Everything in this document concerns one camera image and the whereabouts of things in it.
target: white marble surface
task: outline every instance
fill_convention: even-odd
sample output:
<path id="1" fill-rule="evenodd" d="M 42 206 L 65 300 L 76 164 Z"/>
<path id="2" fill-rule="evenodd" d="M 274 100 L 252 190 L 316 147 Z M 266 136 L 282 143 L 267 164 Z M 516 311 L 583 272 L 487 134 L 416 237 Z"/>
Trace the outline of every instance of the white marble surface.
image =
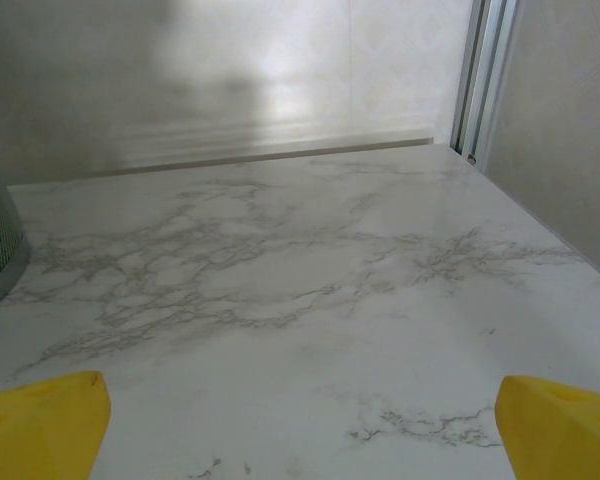
<path id="1" fill-rule="evenodd" d="M 13 193 L 0 388 L 102 370 L 94 479 L 512 479 L 502 377 L 600 390 L 600 275 L 446 147 Z"/>

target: wallpaper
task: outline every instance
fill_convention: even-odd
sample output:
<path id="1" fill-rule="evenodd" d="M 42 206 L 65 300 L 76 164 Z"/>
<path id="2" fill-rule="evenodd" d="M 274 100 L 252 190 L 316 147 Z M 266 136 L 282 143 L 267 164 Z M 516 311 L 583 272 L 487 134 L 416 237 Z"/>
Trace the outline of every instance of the wallpaper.
<path id="1" fill-rule="evenodd" d="M 0 166 L 21 182 L 360 133 L 447 142 L 471 4 L 3 0 Z"/>
<path id="2" fill-rule="evenodd" d="M 600 268 L 600 0 L 521 2 L 487 175 Z"/>

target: metal door frame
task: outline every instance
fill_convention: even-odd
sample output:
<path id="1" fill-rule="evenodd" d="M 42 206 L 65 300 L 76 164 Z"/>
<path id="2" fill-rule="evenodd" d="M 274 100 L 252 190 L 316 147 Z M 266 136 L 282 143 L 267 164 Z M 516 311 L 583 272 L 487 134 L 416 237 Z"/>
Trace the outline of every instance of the metal door frame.
<path id="1" fill-rule="evenodd" d="M 484 171 L 517 0 L 474 0 L 451 148 Z"/>

